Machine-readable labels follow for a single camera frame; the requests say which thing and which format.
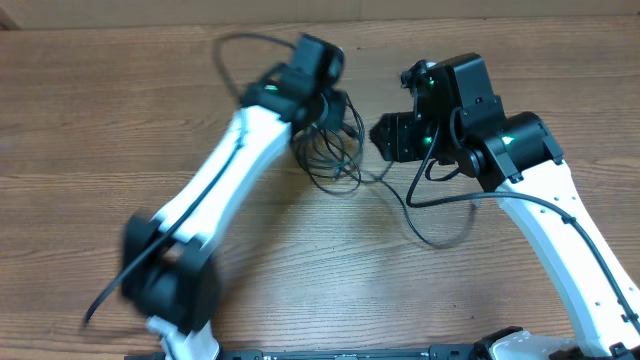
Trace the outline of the black cable being pulled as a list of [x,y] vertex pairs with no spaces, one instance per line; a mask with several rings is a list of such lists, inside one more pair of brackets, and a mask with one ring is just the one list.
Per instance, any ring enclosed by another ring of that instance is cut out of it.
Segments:
[[358,207],[371,231],[406,239],[434,250],[449,250],[472,239],[479,206],[470,200],[440,208],[417,208],[406,196],[416,167],[388,163],[372,170],[360,168],[350,177],[370,198]]

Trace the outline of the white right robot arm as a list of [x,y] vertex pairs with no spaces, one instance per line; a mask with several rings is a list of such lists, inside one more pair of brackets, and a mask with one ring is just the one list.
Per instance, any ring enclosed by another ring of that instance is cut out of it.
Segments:
[[470,359],[635,359],[639,289],[586,210],[564,152],[532,112],[507,116],[475,53],[416,62],[401,76],[411,111],[386,113],[370,138],[391,162],[455,165],[518,226],[554,284],[572,338],[508,327],[464,351]]

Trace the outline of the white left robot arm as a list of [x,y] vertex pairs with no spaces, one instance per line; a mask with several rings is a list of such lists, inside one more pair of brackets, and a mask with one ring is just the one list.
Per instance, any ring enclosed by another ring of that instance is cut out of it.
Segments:
[[314,122],[339,124],[345,94],[336,89],[341,48],[303,34],[292,57],[230,91],[238,102],[229,127],[187,185],[150,219],[124,227],[121,294],[159,336],[155,359],[219,359],[211,317],[219,299],[215,251],[260,175],[296,132]]

